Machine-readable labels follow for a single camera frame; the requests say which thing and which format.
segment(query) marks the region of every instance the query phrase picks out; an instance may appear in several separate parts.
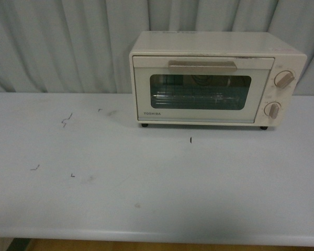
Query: temperature knob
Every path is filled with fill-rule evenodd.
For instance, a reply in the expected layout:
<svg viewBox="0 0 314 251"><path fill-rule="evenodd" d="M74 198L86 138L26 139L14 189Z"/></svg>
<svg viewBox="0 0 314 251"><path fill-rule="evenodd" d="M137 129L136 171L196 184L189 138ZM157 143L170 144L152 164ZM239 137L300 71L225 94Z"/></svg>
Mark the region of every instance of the temperature knob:
<svg viewBox="0 0 314 251"><path fill-rule="evenodd" d="M294 80L294 76L292 72L289 71L283 71L280 72L274 79L274 84L283 89L286 86L288 86L293 80Z"/></svg>
<svg viewBox="0 0 314 251"><path fill-rule="evenodd" d="M278 102L272 102L265 106L264 112L272 119L277 118L281 105Z"/></svg>

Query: oven window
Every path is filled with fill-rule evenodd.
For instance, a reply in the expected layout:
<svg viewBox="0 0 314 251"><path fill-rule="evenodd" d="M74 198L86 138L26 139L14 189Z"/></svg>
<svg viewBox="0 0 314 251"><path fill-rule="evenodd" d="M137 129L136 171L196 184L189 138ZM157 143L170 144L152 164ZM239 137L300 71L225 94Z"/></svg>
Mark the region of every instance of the oven window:
<svg viewBox="0 0 314 251"><path fill-rule="evenodd" d="M249 76L161 75L150 77L151 106L160 109L241 110Z"/></svg>

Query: floor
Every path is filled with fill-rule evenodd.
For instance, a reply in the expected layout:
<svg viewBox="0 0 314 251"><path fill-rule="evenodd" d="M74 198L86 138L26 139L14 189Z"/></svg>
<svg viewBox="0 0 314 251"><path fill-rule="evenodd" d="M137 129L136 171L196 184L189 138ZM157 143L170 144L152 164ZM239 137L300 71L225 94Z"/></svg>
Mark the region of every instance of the floor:
<svg viewBox="0 0 314 251"><path fill-rule="evenodd" d="M314 251L314 247L167 244L32 239L26 251Z"/></svg>

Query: white toaster oven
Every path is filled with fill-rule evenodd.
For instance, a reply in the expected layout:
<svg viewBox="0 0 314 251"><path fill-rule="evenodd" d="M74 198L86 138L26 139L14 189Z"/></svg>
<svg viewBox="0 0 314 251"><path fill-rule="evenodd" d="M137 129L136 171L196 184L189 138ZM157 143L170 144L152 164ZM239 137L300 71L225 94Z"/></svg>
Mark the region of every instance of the white toaster oven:
<svg viewBox="0 0 314 251"><path fill-rule="evenodd" d="M279 125L306 55L267 32L144 31L130 52L136 119Z"/></svg>

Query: curtain fold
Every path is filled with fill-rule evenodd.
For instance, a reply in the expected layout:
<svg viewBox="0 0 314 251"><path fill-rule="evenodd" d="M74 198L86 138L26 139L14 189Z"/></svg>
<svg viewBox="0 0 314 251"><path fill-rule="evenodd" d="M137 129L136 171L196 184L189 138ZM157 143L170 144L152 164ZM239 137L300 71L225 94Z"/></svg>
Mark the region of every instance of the curtain fold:
<svg viewBox="0 0 314 251"><path fill-rule="evenodd" d="M143 30L268 31L307 54L295 94L314 95L314 0L0 0L0 92L130 93Z"/></svg>

